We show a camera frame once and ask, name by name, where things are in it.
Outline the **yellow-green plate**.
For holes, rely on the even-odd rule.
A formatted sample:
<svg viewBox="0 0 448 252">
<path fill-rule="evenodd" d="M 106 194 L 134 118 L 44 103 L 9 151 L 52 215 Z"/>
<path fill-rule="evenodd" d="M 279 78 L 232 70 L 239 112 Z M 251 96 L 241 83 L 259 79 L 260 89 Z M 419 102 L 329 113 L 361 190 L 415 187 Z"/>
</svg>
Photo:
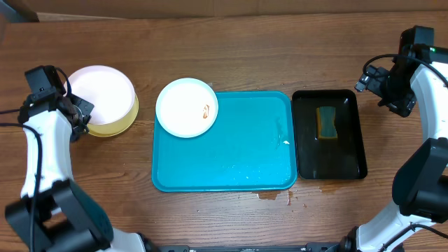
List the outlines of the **yellow-green plate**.
<svg viewBox="0 0 448 252">
<path fill-rule="evenodd" d="M 139 112 L 139 100 L 138 97 L 134 97 L 134 104 L 132 105 L 129 112 L 121 119 L 105 124 L 105 125 L 94 125 L 89 123 L 88 129 L 89 134 L 96 137 L 113 137 L 125 132 L 129 127 L 132 126 L 137 118 Z"/>
</svg>

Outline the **white plate with blue rim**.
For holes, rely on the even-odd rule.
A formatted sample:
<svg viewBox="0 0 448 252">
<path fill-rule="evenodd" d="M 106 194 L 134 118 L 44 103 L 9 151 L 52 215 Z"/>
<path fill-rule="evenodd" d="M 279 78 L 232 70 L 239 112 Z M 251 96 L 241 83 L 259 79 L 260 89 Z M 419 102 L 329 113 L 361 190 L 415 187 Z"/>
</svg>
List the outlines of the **white plate with blue rim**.
<svg viewBox="0 0 448 252">
<path fill-rule="evenodd" d="M 218 98 L 207 83 L 196 78 L 180 78 L 162 89 L 155 112 L 159 124 L 171 135 L 198 137 L 215 123 Z"/>
</svg>

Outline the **white plate with red stain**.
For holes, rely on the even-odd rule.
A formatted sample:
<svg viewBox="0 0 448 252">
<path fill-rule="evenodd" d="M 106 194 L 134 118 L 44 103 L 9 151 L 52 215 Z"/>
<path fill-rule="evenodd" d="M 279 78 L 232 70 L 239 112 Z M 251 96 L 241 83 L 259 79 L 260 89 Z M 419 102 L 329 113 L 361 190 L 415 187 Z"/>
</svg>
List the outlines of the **white plate with red stain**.
<svg viewBox="0 0 448 252">
<path fill-rule="evenodd" d="M 124 118 L 135 104 L 136 94 L 131 80 L 110 66 L 86 66 L 69 77 L 74 95 L 90 102 L 93 125 L 106 125 Z"/>
</svg>

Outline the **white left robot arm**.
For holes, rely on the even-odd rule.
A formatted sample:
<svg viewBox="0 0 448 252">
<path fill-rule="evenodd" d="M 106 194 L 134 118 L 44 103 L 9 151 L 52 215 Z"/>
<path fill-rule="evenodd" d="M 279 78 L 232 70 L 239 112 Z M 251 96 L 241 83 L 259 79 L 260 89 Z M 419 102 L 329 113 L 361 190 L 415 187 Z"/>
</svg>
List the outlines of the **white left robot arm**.
<svg viewBox="0 0 448 252">
<path fill-rule="evenodd" d="M 142 234 L 112 227 L 73 180 L 69 144 L 87 129 L 92 108 L 76 96 L 28 96 L 16 123 L 27 138 L 27 175 L 6 220 L 30 251 L 156 251 Z"/>
</svg>

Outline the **yellow green sponge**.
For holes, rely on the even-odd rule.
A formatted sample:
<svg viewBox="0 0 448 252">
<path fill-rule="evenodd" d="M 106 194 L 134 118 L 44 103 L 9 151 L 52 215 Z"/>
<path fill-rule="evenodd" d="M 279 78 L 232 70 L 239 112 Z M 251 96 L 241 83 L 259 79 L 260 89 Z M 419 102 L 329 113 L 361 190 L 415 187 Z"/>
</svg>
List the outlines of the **yellow green sponge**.
<svg viewBox="0 0 448 252">
<path fill-rule="evenodd" d="M 336 108 L 333 106 L 320 106 L 316 109 L 316 126 L 318 139 L 336 139 L 335 126 Z"/>
</svg>

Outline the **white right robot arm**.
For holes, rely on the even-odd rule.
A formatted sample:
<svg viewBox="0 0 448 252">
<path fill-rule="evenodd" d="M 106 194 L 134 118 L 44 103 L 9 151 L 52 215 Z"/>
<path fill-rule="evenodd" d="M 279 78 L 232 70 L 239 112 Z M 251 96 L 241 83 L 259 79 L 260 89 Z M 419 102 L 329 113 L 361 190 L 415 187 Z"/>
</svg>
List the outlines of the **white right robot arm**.
<svg viewBox="0 0 448 252">
<path fill-rule="evenodd" d="M 392 202 L 331 251 L 401 251 L 407 238 L 447 221 L 447 60 L 420 60 L 409 87 L 424 142 L 395 175 Z"/>
</svg>

